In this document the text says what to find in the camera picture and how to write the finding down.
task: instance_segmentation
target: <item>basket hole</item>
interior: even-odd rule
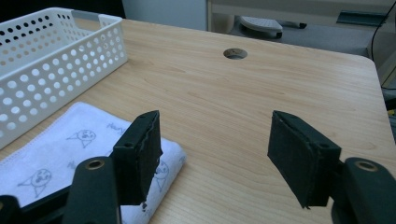
[[[59,69],[58,69],[58,74],[59,74],[59,75],[63,75],[63,74],[64,74],[64,70],[63,70],[62,68],[59,68]]]
[[[17,91],[15,93],[15,96],[17,96],[18,98],[23,98],[24,97],[24,92],[23,91]]]
[[[42,99],[41,94],[40,93],[36,93],[35,94],[35,100],[40,101]]]
[[[20,121],[20,122],[26,122],[26,120],[27,120],[27,117],[26,117],[25,115],[21,115],[21,116],[19,117],[19,121]]]
[[[8,120],[7,114],[1,114],[1,115],[0,115],[0,121],[1,121],[1,122],[5,122],[5,121],[7,121],[7,120]]]
[[[52,64],[55,65],[55,66],[58,66],[59,65],[59,60],[58,59],[52,60]]]
[[[25,101],[23,101],[23,105],[24,105],[25,107],[29,107],[29,106],[32,105],[32,102],[31,102],[30,100],[25,100]]]
[[[63,55],[62,55],[62,59],[63,59],[64,61],[67,61],[67,59],[69,59],[69,57],[67,56],[67,54],[63,54]]]
[[[7,129],[14,130],[15,128],[17,128],[17,125],[14,122],[10,122],[7,124]]]
[[[21,110],[17,106],[14,106],[11,108],[11,113],[13,113],[13,114],[19,114],[20,112],[21,112]]]
[[[40,79],[38,80],[38,85],[40,85],[40,86],[46,85],[46,79],[40,78]]]
[[[56,96],[51,96],[50,98],[49,98],[49,100],[52,102],[52,103],[55,103],[56,102]]]
[[[47,87],[46,89],[44,89],[44,93],[46,93],[47,95],[49,95],[51,93],[51,90],[49,87]]]
[[[53,79],[55,79],[55,74],[49,73],[49,80],[53,80]]]
[[[46,102],[43,102],[43,103],[40,104],[40,107],[41,107],[42,109],[46,109],[46,108],[48,107],[48,105],[47,105]]]
[[[47,64],[47,63],[44,63],[44,64],[43,64],[43,69],[44,69],[45,71],[50,70],[50,65]]]
[[[38,75],[40,75],[40,71],[38,71],[38,69],[33,69],[32,70],[32,75],[37,77]]]
[[[27,90],[28,91],[35,91],[35,85],[30,84],[29,86],[27,86]]]
[[[33,116],[34,116],[34,115],[37,115],[37,112],[38,112],[38,111],[37,111],[36,108],[30,109],[30,114],[33,115]]]
[[[15,81],[9,81],[7,85],[10,89],[15,89],[17,87],[17,83]]]
[[[4,105],[11,105],[12,104],[12,99],[9,97],[6,97],[3,99],[3,104]]]

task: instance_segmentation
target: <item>printed cloth pattern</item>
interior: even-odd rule
[[[131,122],[92,105],[73,104],[48,129],[0,161],[0,195],[25,206],[69,186],[77,165],[109,156]],[[148,223],[186,160],[178,143],[161,139],[163,155],[142,206],[122,206],[122,223]]]

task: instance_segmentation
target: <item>black cable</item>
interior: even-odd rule
[[[384,23],[384,21],[387,19],[389,13],[393,10],[393,8],[395,7],[395,5],[396,5],[396,1],[393,3],[393,5],[392,5],[392,7],[390,8],[390,10],[388,11],[387,15],[382,19],[382,21],[378,24],[378,26],[376,27],[376,29],[375,29],[375,31],[374,31],[373,38],[372,38],[372,43],[371,43],[371,52],[372,52],[372,60],[373,60],[373,61],[374,61],[374,47],[373,47],[373,45],[374,45],[374,38],[375,38],[376,32],[378,31],[379,27],[382,26],[382,24]]]

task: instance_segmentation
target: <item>table surface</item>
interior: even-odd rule
[[[332,139],[341,160],[377,161],[396,175],[396,148],[374,64],[361,56],[124,21],[129,61],[0,151],[3,159],[74,102],[133,120],[159,109],[162,136],[188,158],[151,223],[331,223],[302,209],[267,157],[274,110]],[[247,51],[243,60],[223,56]]]

